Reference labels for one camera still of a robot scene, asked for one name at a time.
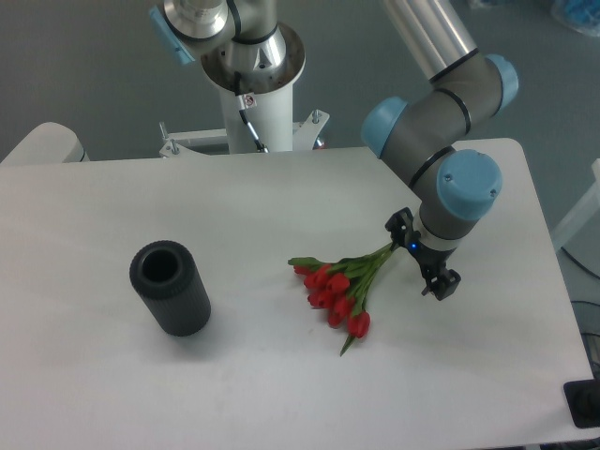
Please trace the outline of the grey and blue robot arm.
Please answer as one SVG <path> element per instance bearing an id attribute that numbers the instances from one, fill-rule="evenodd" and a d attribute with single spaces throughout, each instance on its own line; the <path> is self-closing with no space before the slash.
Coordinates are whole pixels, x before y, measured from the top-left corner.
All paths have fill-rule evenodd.
<path id="1" fill-rule="evenodd" d="M 460 282 L 448 258 L 502 188 L 491 157 L 454 145 L 515 98 L 518 75 L 503 57 L 479 52 L 449 2 L 389 1 L 385 8 L 432 89 L 414 104 L 382 101 L 361 137 L 420 199 L 417 212 L 395 213 L 386 229 L 417 261 L 426 292 L 444 299 Z M 158 1 L 149 17 L 177 61 L 200 61 L 219 90 L 231 153 L 312 148 L 317 133 L 292 119 L 304 46 L 278 20 L 275 2 Z"/>

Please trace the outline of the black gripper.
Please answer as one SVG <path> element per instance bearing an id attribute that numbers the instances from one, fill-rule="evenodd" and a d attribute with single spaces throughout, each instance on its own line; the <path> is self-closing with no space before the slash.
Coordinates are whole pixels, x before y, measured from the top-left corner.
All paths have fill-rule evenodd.
<path id="1" fill-rule="evenodd" d="M 421 294 L 432 294 L 438 301 L 452 295 L 461 281 L 460 274 L 447 269 L 446 263 L 455 252 L 454 248 L 438 250 L 428 247 L 421 240 L 421 234 L 413 228 L 413 213 L 405 207 L 394 213 L 385 223 L 390 233 L 391 249 L 405 248 L 418 262 L 426 287 Z"/>

